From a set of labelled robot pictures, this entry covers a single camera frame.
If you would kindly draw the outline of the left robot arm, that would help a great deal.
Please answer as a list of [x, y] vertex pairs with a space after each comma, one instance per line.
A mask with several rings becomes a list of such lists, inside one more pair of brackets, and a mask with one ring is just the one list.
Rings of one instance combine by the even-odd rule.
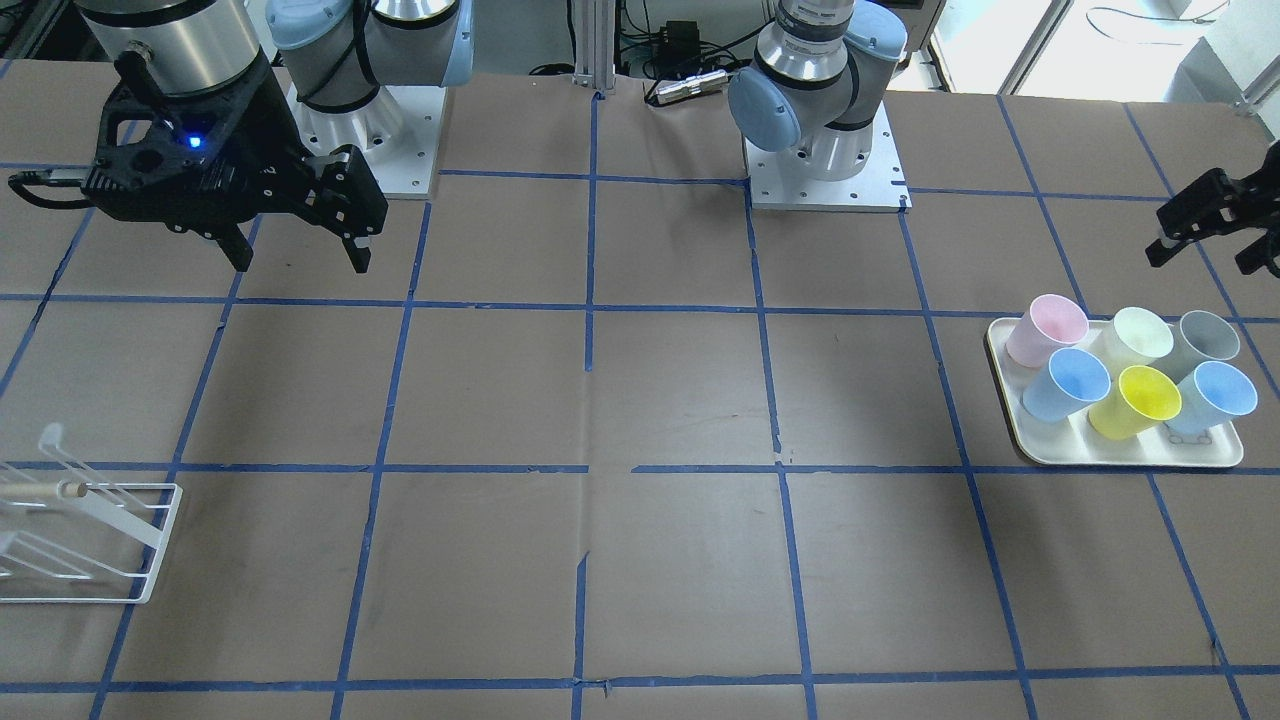
[[[751, 63], [727, 86], [756, 201], [773, 209], [897, 211], [909, 204], [883, 100], [908, 32], [872, 1], [781, 1]], [[1162, 266], [1185, 246], [1258, 228], [1235, 256], [1244, 275], [1277, 272], [1277, 147], [1234, 179], [1215, 168], [1157, 211], [1147, 247]]]

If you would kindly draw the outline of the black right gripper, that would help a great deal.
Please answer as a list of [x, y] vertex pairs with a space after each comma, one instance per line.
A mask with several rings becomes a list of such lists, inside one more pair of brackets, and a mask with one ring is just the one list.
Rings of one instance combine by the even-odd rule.
[[238, 273], [253, 249], [241, 228], [260, 213], [298, 217], [338, 237], [356, 273], [370, 268], [370, 238], [389, 202], [364, 151], [340, 145], [301, 158], [301, 142], [270, 61], [259, 51], [233, 79], [189, 96], [160, 91], [134, 49], [102, 108], [83, 196], [123, 222], [210, 225]]

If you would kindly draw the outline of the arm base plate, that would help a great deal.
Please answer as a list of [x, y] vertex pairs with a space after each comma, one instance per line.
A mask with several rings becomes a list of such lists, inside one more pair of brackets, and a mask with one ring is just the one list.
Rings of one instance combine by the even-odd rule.
[[778, 152], [749, 140], [742, 149], [755, 209], [901, 213], [913, 206], [884, 104], [860, 129], [823, 127]]
[[436, 176], [449, 90], [384, 86], [365, 106], [344, 113], [307, 108], [291, 87], [287, 99], [303, 145], [316, 155], [358, 146], [387, 199], [426, 200]]

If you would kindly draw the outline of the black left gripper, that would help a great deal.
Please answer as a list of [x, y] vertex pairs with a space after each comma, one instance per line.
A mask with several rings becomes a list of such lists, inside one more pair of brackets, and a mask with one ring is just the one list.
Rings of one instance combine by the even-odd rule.
[[1235, 255], [1243, 275], [1267, 270], [1279, 278], [1279, 141], [1270, 143], [1261, 167], [1243, 179], [1213, 168], [1175, 193], [1157, 210], [1161, 233], [1146, 249], [1153, 268], [1164, 266], [1189, 243], [1244, 228], [1266, 231]]

